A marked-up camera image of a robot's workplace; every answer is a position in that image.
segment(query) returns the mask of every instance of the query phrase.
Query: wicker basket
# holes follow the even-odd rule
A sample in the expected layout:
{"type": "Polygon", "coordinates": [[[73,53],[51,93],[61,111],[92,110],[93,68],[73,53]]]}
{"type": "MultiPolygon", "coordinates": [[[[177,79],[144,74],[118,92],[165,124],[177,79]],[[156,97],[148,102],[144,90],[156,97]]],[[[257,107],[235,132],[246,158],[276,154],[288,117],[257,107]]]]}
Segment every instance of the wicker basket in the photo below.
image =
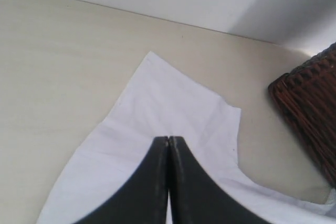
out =
{"type": "Polygon", "coordinates": [[[336,43],[282,75],[268,91],[309,156],[335,187],[336,43]]]}

